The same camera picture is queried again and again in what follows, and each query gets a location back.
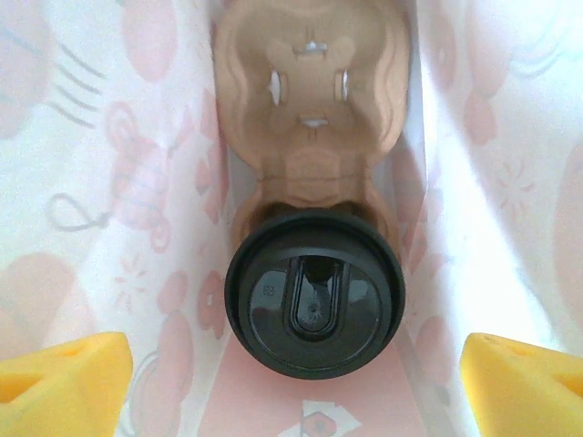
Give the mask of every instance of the yellow sponge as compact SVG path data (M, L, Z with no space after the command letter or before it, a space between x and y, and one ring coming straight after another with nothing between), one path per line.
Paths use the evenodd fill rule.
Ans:
M583 359L471 334L460 370L483 437L583 436Z
M115 332L0 361L0 437L112 437L131 372Z

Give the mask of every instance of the black plastic lid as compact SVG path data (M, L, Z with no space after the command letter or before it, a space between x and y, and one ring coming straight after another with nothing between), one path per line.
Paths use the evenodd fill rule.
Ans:
M305 209L243 242L225 304L237 338L261 363L295 378L334 378L362 367L394 336L403 273L365 221Z

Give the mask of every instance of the yellow foam block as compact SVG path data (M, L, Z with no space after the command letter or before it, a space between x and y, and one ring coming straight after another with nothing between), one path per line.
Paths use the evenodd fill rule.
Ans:
M583 359L471 334L460 371L483 437L583 436Z
M0 436L112 437L131 372L115 332L0 361Z

